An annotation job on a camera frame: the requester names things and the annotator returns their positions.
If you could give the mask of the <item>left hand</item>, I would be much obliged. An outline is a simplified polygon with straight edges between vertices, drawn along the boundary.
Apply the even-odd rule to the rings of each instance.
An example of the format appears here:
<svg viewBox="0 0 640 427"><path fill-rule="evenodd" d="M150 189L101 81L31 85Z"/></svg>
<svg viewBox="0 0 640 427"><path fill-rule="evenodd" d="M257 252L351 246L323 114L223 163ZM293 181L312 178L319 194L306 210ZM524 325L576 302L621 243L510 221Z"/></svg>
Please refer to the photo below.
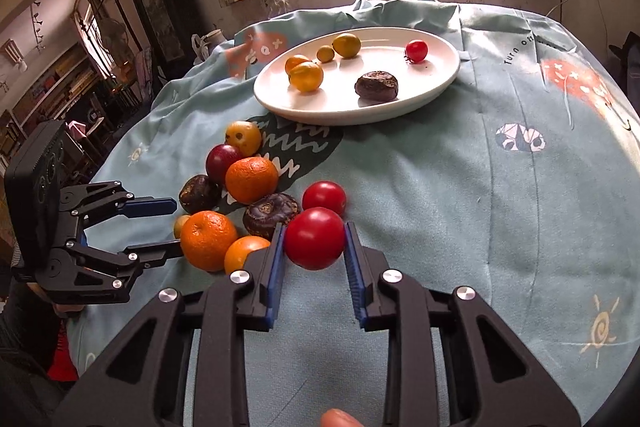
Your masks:
<svg viewBox="0 0 640 427"><path fill-rule="evenodd" d="M70 317L72 314L80 313L86 307L85 305L58 305L47 296L47 294L37 283L28 283L27 286L46 303L50 303L55 313L58 314L59 317Z"/></svg>

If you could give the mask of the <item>right hand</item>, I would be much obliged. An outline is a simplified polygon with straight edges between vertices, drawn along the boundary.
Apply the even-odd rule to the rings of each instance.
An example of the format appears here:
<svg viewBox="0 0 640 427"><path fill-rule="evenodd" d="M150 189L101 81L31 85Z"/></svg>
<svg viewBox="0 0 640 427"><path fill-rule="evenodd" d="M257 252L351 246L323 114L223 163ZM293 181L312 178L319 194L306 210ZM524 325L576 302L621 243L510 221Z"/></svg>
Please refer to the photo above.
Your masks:
<svg viewBox="0 0 640 427"><path fill-rule="evenodd" d="M321 416L320 427L363 427L363 425L349 413L331 409Z"/></svg>

